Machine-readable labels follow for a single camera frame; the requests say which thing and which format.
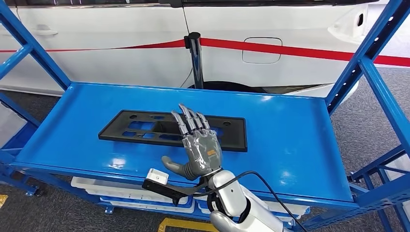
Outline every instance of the black plastic panel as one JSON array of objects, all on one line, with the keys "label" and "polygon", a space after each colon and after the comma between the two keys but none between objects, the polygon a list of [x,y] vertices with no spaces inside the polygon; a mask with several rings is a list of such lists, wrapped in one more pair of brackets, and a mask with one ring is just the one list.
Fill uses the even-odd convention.
[{"label": "black plastic panel", "polygon": [[[245,119],[206,116],[224,151],[248,150]],[[123,110],[98,134],[99,139],[183,146],[178,124],[170,113]]]}]

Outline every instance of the black pole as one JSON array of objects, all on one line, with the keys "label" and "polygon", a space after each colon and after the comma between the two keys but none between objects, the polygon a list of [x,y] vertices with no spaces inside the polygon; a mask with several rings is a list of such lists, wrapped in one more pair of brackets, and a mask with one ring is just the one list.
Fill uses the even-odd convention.
[{"label": "black pole", "polygon": [[195,88],[204,88],[204,77],[202,75],[202,56],[201,56],[201,34],[191,32],[185,36],[185,47],[191,52],[192,72],[195,81]]}]

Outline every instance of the blue shelf frame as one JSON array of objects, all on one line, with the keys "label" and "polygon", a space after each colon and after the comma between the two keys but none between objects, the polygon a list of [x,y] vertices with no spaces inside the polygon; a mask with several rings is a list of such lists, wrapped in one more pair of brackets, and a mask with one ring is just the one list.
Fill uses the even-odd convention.
[{"label": "blue shelf frame", "polygon": [[[364,75],[397,134],[401,145],[393,148],[369,165],[348,176],[351,193],[354,199],[354,202],[352,203],[337,203],[322,199],[314,199],[308,204],[307,202],[301,202],[292,197],[280,196],[281,199],[287,203],[308,204],[310,206],[329,208],[328,211],[321,215],[304,222],[304,226],[308,230],[317,229],[365,213],[377,211],[386,231],[392,231],[383,209],[393,206],[404,230],[410,231],[410,222],[402,208],[402,203],[410,200],[410,186],[408,184],[410,183],[410,174],[404,170],[386,167],[386,164],[403,155],[409,154],[410,123],[373,64],[374,59],[378,56],[380,51],[385,47],[387,42],[409,14],[410,0],[390,1],[363,43],[359,46],[345,70],[342,72],[329,95],[325,98],[330,116],[340,105],[354,84],[362,75]],[[0,21],[22,45],[21,49],[0,66],[0,79],[25,56],[30,54],[64,90],[67,90],[68,86],[71,84],[69,78],[45,52],[3,1],[0,1]],[[16,111],[28,122],[6,146],[0,149],[0,162],[3,165],[0,174],[6,176],[5,174],[10,174],[15,171],[11,169],[10,164],[23,148],[25,142],[27,142],[34,134],[40,123],[2,94],[0,94],[0,101],[7,107]],[[389,180],[385,170],[399,172],[403,175],[395,180]],[[22,169],[20,172],[75,194],[92,203],[100,204],[106,207],[105,209],[107,213],[112,213],[112,210],[114,209],[113,206],[101,202],[98,196],[90,195],[82,189],[73,188],[69,183],[54,177],[52,174],[47,173],[46,170],[30,169],[28,171]],[[382,180],[382,185],[377,188],[373,186],[370,178],[373,174],[378,174]],[[367,189],[354,184],[354,182],[358,182],[361,179],[365,181]],[[292,229],[299,231],[301,228],[293,226]]]}]

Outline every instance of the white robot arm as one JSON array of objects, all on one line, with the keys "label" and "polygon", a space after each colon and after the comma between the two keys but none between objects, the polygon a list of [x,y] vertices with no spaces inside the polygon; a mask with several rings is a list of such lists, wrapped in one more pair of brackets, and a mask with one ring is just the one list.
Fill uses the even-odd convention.
[{"label": "white robot arm", "polygon": [[[209,188],[216,189],[231,179],[234,174],[222,170],[209,180]],[[220,232],[290,232],[283,222],[274,216],[268,206],[238,181],[216,191],[225,213],[214,209],[211,212],[211,223]],[[240,217],[236,223],[228,216]]]}]

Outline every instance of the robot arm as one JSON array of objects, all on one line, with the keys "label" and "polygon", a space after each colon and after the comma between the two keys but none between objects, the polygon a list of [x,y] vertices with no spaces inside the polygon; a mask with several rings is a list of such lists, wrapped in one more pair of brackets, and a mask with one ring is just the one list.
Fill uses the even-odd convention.
[{"label": "robot arm", "polygon": [[[209,180],[210,189],[216,189],[235,178],[234,174],[222,170]],[[238,181],[216,192],[221,201],[225,214],[214,210],[210,220],[220,232],[289,232],[283,222],[274,216],[268,206]],[[229,218],[239,217],[238,222]]]},{"label": "robot arm", "polygon": [[[237,180],[221,188],[234,179],[235,175],[221,167],[222,150],[216,132],[210,129],[204,115],[195,113],[182,104],[179,107],[189,130],[177,112],[171,113],[183,136],[182,142],[189,161],[182,165],[167,156],[161,160],[171,172],[188,180],[199,177],[200,183],[193,188],[168,185],[168,174],[151,169],[143,188],[172,198],[175,205],[180,198],[195,195],[202,188],[207,191],[217,189],[208,195],[208,208],[211,211],[211,223],[220,232],[288,232],[283,222],[268,210],[267,205]],[[239,221],[233,221],[233,217],[239,217]]]}]

